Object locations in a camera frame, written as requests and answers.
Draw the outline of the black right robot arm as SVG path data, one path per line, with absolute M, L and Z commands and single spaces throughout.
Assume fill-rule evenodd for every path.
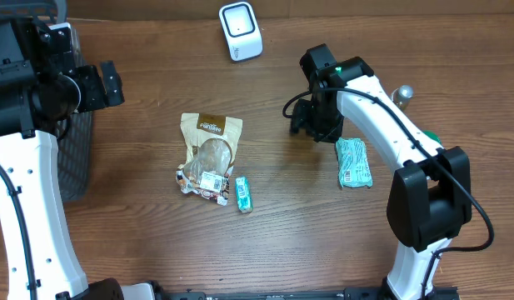
M 337 143 L 344 119 L 360 129 L 393 174 L 387 221 L 398 240 L 379 299 L 457 299 L 454 287 L 435 287 L 444 251 L 472 219 L 470 162 L 459 148 L 429 138 L 387 96 L 359 57 L 337 62 L 314 49 L 300 60 L 308 80 L 288 114 L 292 133 Z

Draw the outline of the small printed snack bag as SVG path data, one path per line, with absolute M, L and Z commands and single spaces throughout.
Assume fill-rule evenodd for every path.
M 213 172 L 204 172 L 196 182 L 189 179 L 182 169 L 176 171 L 176 180 L 181 192 L 195 193 L 218 205 L 226 206 L 229 199 L 229 178 L 232 175 L 233 167 L 230 167 L 223 175 Z

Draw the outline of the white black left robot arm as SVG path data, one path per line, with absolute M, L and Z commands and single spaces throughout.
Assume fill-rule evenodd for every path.
M 58 122 L 124 101 L 110 61 L 75 62 L 72 27 L 0 20 L 0 222 L 11 299 L 159 299 L 154 282 L 89 282 L 57 177 Z

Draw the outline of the brown cookie pouch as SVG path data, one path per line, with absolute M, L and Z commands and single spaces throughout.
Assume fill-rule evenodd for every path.
M 187 161 L 183 174 L 193 183 L 200 183 L 202 174 L 224 176 L 233 166 L 243 120 L 206 113 L 185 112 L 180 128 L 187 145 Z

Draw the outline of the green Kleenex tissue pack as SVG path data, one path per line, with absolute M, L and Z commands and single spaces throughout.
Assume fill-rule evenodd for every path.
M 242 213 L 251 213 L 253 210 L 253 200 L 250 192 L 249 181 L 246 177 L 237 177 L 235 185 L 239 210 Z

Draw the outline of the teal snack packet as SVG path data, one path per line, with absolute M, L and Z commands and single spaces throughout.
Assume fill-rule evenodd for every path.
M 366 144 L 360 138 L 340 137 L 336 144 L 339 165 L 338 181 L 342 188 L 371 187 L 372 174 Z

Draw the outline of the green white tissue cup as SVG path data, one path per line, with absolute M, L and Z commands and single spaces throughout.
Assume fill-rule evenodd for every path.
M 441 140 L 440 138 L 434 133 L 434 132 L 431 132 L 431 131 L 423 131 L 423 134 L 429 139 L 429 144 L 432 145 L 433 147 L 434 146 L 441 146 Z

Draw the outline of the yellow bottle silver cap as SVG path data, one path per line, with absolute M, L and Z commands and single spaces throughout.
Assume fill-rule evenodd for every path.
M 407 108 L 413 96 L 414 90 L 409 85 L 402 85 L 399 88 L 395 89 L 391 94 L 393 103 L 402 111 L 404 111 Z

